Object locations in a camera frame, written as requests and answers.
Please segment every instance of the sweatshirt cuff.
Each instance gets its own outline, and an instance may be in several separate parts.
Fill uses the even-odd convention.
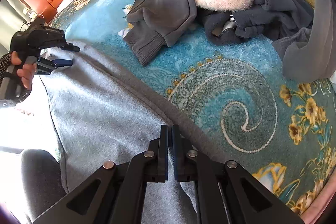
[[[145,66],[166,42],[162,35],[147,26],[145,20],[131,24],[134,24],[134,27],[124,37],[124,41],[137,56],[140,64]]]
[[[288,46],[292,43],[293,40],[291,40],[291,37],[283,37],[272,43],[273,48],[276,50],[281,60],[284,59],[286,50]]]

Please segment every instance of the hand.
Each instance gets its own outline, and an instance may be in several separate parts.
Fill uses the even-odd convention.
[[[15,66],[18,66],[22,63],[21,59],[17,55],[17,52],[12,52],[11,62]],[[17,70],[17,75],[21,78],[22,84],[27,90],[32,89],[32,81],[36,70],[36,63],[24,64],[22,69]]]

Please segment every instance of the pile of clothes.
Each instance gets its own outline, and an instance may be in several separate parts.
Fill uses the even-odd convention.
[[[134,27],[124,40],[146,65],[162,46],[174,45],[195,20],[216,45],[242,43],[263,34],[283,60],[284,76],[311,82],[330,77],[336,69],[335,2],[315,1],[135,0],[127,15]]]

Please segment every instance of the blue carpet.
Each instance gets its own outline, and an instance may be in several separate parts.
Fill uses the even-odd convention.
[[[193,25],[142,67],[122,36],[134,0],[76,0],[52,27],[117,60],[188,115],[293,211],[314,198],[336,165],[335,95],[328,80],[288,81],[271,41],[260,35],[215,46]]]

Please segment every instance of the dark gray hoodie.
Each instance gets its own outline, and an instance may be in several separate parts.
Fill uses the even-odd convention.
[[[176,43],[196,14],[195,0],[135,0],[127,15],[134,27],[124,40],[145,66],[163,45]]]

